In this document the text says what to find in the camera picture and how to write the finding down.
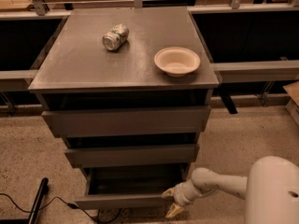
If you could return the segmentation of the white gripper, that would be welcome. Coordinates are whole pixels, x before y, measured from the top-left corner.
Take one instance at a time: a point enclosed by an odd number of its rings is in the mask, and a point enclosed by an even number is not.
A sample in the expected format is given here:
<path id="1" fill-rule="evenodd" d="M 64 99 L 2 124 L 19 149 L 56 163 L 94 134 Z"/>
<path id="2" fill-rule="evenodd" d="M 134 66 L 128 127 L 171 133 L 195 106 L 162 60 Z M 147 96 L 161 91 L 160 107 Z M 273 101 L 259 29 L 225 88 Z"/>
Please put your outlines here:
<path id="1" fill-rule="evenodd" d="M 179 183 L 174 188 L 167 189 L 162 193 L 162 198 L 173 197 L 175 203 L 170 205 L 166 218 L 172 218 L 184 211 L 182 206 L 193 203 L 202 196 L 202 191 L 191 180 Z"/>

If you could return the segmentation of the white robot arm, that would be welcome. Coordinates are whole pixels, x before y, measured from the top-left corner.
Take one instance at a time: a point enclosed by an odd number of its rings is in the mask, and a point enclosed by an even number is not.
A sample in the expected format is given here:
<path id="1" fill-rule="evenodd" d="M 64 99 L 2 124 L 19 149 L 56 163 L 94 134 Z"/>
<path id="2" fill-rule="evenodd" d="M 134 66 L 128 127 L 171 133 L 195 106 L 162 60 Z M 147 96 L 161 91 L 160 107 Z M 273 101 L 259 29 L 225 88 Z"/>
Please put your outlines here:
<path id="1" fill-rule="evenodd" d="M 299 224 L 299 167 L 276 156 L 258 159 L 247 176 L 221 175 L 207 168 L 163 192 L 175 217 L 198 198 L 221 190 L 245 201 L 244 224 Z"/>

